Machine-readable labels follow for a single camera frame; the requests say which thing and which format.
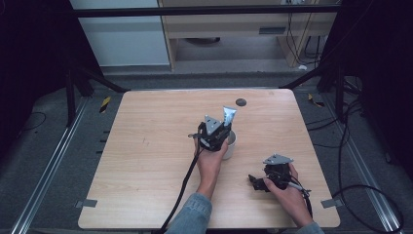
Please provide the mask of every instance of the wire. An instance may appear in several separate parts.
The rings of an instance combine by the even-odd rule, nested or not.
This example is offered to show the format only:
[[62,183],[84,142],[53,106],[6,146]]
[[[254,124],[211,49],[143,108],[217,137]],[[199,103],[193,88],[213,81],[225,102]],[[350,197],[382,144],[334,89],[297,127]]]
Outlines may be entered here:
[[330,120],[330,119],[332,119],[332,118],[333,118],[333,117],[328,117],[328,118],[325,118],[325,119],[316,120],[316,121],[313,121],[313,122],[310,122],[310,123],[306,123],[306,125],[312,125],[312,124],[320,123],[320,122],[323,122],[323,121],[325,121],[325,120]]
[[33,115],[33,114],[41,114],[41,115],[43,115],[43,120],[40,122],[40,124],[35,125],[34,127],[24,128],[23,131],[29,131],[29,130],[37,129],[37,128],[40,127],[43,123],[45,123],[45,121],[46,121],[46,114],[45,114],[45,113],[36,111],[36,112],[31,113],[31,115]]
[[310,132],[310,131],[315,131],[315,130],[323,129],[323,128],[331,125],[331,124],[334,124],[337,120],[339,120],[339,119],[338,119],[338,118],[335,118],[335,119],[333,119],[332,121],[330,121],[330,122],[328,122],[328,123],[326,123],[326,124],[324,124],[324,125],[321,125],[321,126],[318,126],[318,127],[312,128],[312,129],[307,129],[307,131]]
[[[295,61],[297,61],[299,64],[307,65],[307,64],[311,64],[311,63],[320,63],[320,62],[328,59],[328,57],[341,46],[341,44],[345,41],[345,39],[347,39],[347,37],[351,34],[351,32],[352,32],[353,30],[355,30],[356,26],[357,26],[357,25],[360,23],[360,21],[365,17],[365,15],[367,14],[368,10],[370,10],[370,8],[371,8],[371,6],[372,6],[372,4],[373,4],[373,1],[374,1],[374,0],[371,0],[371,1],[370,1],[369,5],[368,5],[367,8],[365,9],[365,11],[361,14],[361,16],[360,16],[360,17],[358,18],[358,20],[353,24],[353,26],[347,31],[347,33],[340,38],[340,40],[338,41],[338,43],[336,43],[335,47],[332,48],[332,49],[331,49],[325,56],[323,56],[322,58],[317,59],[316,61],[312,61],[312,62],[305,62],[305,61],[303,61],[303,60],[301,60],[301,59],[299,58],[299,55],[297,55],[297,54],[298,54],[298,51],[297,51],[297,49],[296,49],[295,41],[294,41],[294,38],[293,38],[292,32],[291,32],[291,16],[292,16],[292,13],[288,14],[288,30],[287,30],[287,36],[286,36],[286,43],[287,43],[287,46],[288,46],[289,50],[293,53]],[[291,38],[293,39],[292,42],[293,42],[293,45],[294,45],[294,47],[295,47],[295,49],[296,49],[295,54],[294,54],[294,51],[291,49],[291,47],[290,47],[290,45],[289,45],[289,43],[288,43],[288,33],[291,34]]]
[[353,84],[352,82],[350,82],[346,77],[344,79],[344,83],[345,83],[345,91],[348,94],[356,94],[356,95],[360,95],[361,94],[361,89],[359,87],[358,81],[357,81],[357,77],[354,76],[355,82],[356,84]]
[[[350,116],[350,113],[352,113],[350,110],[351,110],[351,108],[353,108],[355,106],[354,103],[356,101],[352,102],[352,104],[349,105],[349,108],[346,111],[346,118],[344,119],[345,120],[345,122],[344,122],[345,127],[344,127],[344,131],[343,131],[343,135],[342,135],[341,140],[340,140],[340,148],[339,148],[339,153],[338,153],[338,184],[339,184],[339,190],[336,193],[334,193],[332,195],[332,197],[335,197],[338,194],[340,194],[340,196],[343,200],[343,204],[345,205],[345,207],[347,208],[349,213],[356,220],[358,220],[360,223],[362,223],[364,226],[366,226],[370,230],[373,230],[373,231],[378,232],[378,233],[396,233],[396,232],[399,232],[403,228],[403,226],[404,226],[404,217],[403,217],[402,212],[400,211],[400,209],[396,205],[396,203],[388,195],[386,195],[383,191],[381,191],[381,190],[379,190],[375,187],[364,185],[364,184],[355,184],[355,185],[350,185],[350,186],[347,186],[347,187],[343,188],[343,184],[342,184],[343,182],[342,182],[342,176],[341,176],[341,174],[342,174],[342,172],[341,172],[342,150],[343,150],[343,146],[344,146],[344,138],[345,138],[346,132],[349,132],[348,118]],[[377,228],[369,225],[367,222],[363,221],[359,216],[356,215],[356,213],[352,209],[350,209],[350,207],[347,205],[347,201],[346,201],[346,198],[344,196],[344,191],[352,189],[352,188],[356,188],[356,187],[368,188],[368,189],[372,189],[376,192],[379,192],[382,195],[384,195],[386,197],[386,199],[388,199],[389,202],[391,202],[393,204],[393,206],[397,209],[398,217],[400,219],[399,226],[396,230],[383,231],[383,230],[377,229]]]
[[330,145],[323,145],[323,144],[317,144],[317,143],[313,143],[313,146],[324,147],[324,148],[340,148],[340,145],[330,146]]
[[318,63],[319,63],[319,39],[318,39],[318,41],[317,41],[316,55],[315,55],[315,57],[314,57],[314,69],[317,68]]
[[[279,177],[285,178],[284,174],[281,174],[277,171],[269,171],[269,174],[276,174]],[[298,180],[298,178],[294,177],[293,175],[288,175],[288,180],[290,180],[290,182],[292,182],[294,184],[297,184],[301,187],[301,193],[303,194],[303,199],[306,202],[307,210],[309,211],[310,216],[313,217],[313,208],[311,206],[310,194],[309,194],[310,190],[305,189],[304,186]]]
[[182,200],[182,196],[183,196],[183,193],[185,192],[186,184],[188,183],[189,177],[191,176],[191,173],[194,170],[195,165],[197,164],[197,161],[198,161],[198,158],[200,157],[200,154],[204,151],[204,149],[200,150],[201,139],[199,138],[199,135],[200,135],[200,128],[198,128],[198,133],[196,135],[194,135],[194,137],[198,138],[197,152],[194,154],[194,159],[192,160],[191,166],[189,167],[188,172],[186,173],[186,176],[182,181],[182,186],[181,186],[178,198],[176,199],[175,205],[173,206],[172,211],[170,212],[167,220],[165,220],[165,222],[162,225],[161,229],[156,232],[157,234],[163,234],[167,231],[167,226],[168,226],[170,220],[172,219],[173,214],[175,214],[176,209],[178,208],[180,201]]
[[319,56],[319,40],[320,40],[320,37],[321,37],[321,36],[318,36],[318,42],[317,42],[316,52],[315,52],[315,53],[308,53],[308,52],[307,52],[307,48],[308,48],[308,46],[309,46],[309,44],[310,44],[310,41],[311,41],[311,39],[312,39],[312,37],[309,36],[309,38],[307,39],[306,46],[305,46],[305,48],[304,48],[304,55],[305,55],[306,58],[308,58],[308,59],[317,59],[317,58],[318,58],[318,56]]
[[[292,52],[292,54],[294,55],[295,61],[297,61],[299,64],[301,64],[301,65],[312,64],[312,63],[313,63],[312,61],[311,61],[311,62],[303,61],[302,59],[300,59],[300,55],[298,55],[297,46],[296,46],[296,44],[295,44],[294,36],[292,35],[292,31],[291,31],[291,21],[292,21],[292,13],[289,13],[289,14],[288,14],[288,29],[287,29],[287,31],[286,31],[286,45],[288,46],[288,49],[289,49],[289,50]],[[291,39],[292,39],[292,44],[293,44],[293,46],[294,46],[295,52],[294,52],[294,50],[292,50],[292,48],[291,48],[291,46],[290,46],[290,44],[289,44],[289,40],[288,40],[288,37],[289,37],[289,36],[290,36]]]

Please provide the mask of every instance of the silver bracket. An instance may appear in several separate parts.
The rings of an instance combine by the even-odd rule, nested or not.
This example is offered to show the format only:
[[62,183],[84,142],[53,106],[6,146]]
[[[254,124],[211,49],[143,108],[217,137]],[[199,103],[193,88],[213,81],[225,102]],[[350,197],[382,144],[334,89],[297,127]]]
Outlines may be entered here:
[[344,205],[340,198],[321,201],[321,204],[325,209],[330,207],[341,207]]
[[286,164],[286,163],[292,163],[294,160],[281,156],[280,154],[274,154],[268,159],[264,160],[264,164],[268,165],[278,165],[278,164]]
[[206,133],[210,136],[221,126],[222,122],[206,115]]
[[83,208],[83,207],[96,207],[97,200],[89,200],[85,199],[84,201],[77,201],[75,204],[75,208]]

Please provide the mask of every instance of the denim sleeve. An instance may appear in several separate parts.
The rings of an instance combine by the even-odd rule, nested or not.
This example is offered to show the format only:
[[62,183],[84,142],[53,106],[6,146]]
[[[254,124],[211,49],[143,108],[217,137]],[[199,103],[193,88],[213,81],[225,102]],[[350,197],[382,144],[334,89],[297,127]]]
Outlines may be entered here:
[[173,219],[167,233],[205,234],[211,212],[212,203],[210,200],[200,193],[194,193]]
[[301,227],[296,234],[323,234],[324,232],[319,228],[316,222],[312,222],[306,226]]

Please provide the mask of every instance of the black pole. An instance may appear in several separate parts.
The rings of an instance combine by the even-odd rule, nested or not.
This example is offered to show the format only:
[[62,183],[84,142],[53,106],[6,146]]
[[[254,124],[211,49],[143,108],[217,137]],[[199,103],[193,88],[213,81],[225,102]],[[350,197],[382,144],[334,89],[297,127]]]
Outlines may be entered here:
[[85,67],[77,67],[76,71],[78,71],[79,73],[85,74],[88,77],[94,79],[95,81],[99,82],[100,84],[106,86],[107,88],[117,92],[117,93],[125,93],[127,91],[130,91],[130,89],[125,89],[122,88],[118,85],[113,84],[112,82],[106,80],[104,77],[101,77],[97,74],[95,74],[94,72],[88,70]]
[[329,68],[330,65],[331,65],[331,62],[321,63],[318,67],[316,67],[315,69],[309,71],[308,73],[304,74],[303,76],[301,76],[300,78],[294,80],[293,82],[288,83],[288,84],[283,85],[283,86],[279,86],[279,89],[293,90],[297,86],[299,86],[299,85],[303,84],[304,82],[312,79],[313,77],[321,76],[323,74],[323,72],[325,70],[327,70],[327,68]]
[[331,5],[252,5],[252,6],[203,6],[161,7],[126,9],[87,9],[52,11],[50,14],[75,18],[153,17],[189,15],[235,15],[235,14],[288,14],[288,13],[335,13],[343,9]]
[[336,99],[335,99],[335,112],[338,119],[344,123],[343,114],[343,102],[344,102],[344,68],[341,64],[338,64],[337,80],[336,80]]
[[73,120],[76,116],[75,110],[75,91],[74,91],[74,84],[73,84],[73,77],[71,74],[71,70],[67,69],[66,73],[66,98],[67,98],[67,124],[66,127],[72,125]]

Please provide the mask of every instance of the gray carpet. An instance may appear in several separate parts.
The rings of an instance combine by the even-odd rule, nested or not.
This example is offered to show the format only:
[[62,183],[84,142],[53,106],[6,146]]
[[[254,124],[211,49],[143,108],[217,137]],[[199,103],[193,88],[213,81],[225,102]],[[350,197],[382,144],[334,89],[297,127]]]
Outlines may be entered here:
[[[143,89],[199,89],[199,88],[241,88],[270,87],[284,85],[297,74],[277,74],[265,72],[227,73],[227,74],[176,74],[148,75],[143,77],[109,77],[117,84],[133,90]],[[100,153],[104,148],[102,139],[107,138],[105,131],[110,131],[119,107],[122,94],[108,90],[94,83],[95,92],[89,98],[85,115],[69,145],[58,168],[55,178],[31,224],[31,233],[89,233],[83,232],[77,225],[80,209],[74,207],[78,200],[85,199],[94,177]],[[295,92],[297,102],[306,123],[332,118],[328,107],[318,107],[308,101],[307,92],[313,90],[310,85],[301,87]],[[111,96],[105,113],[99,113],[103,99]],[[2,164],[0,177],[0,230],[12,228],[24,208],[32,190],[47,166],[54,149],[64,131],[66,123],[65,92],[59,90],[42,97],[36,102],[33,114],[26,128],[39,127],[22,132],[10,152],[11,160]],[[309,125],[308,128],[320,126],[327,121]],[[384,151],[375,137],[367,120],[360,111],[350,117],[351,137],[357,143],[357,149],[379,182],[380,188],[397,202],[405,218],[405,233],[413,233],[413,209],[410,196],[413,195],[412,181],[396,162],[388,164]],[[338,190],[338,146],[341,134],[335,124],[318,131],[310,131],[315,145],[322,171],[331,193]],[[354,162],[347,150],[343,150],[342,160],[343,185],[361,183]],[[356,189],[346,193],[348,205],[357,215],[370,225],[383,228],[379,217],[369,202],[364,189]],[[341,217],[339,227],[325,230],[326,233],[374,233],[349,214],[345,207],[338,208]],[[265,230],[226,230],[212,233],[265,233]]]

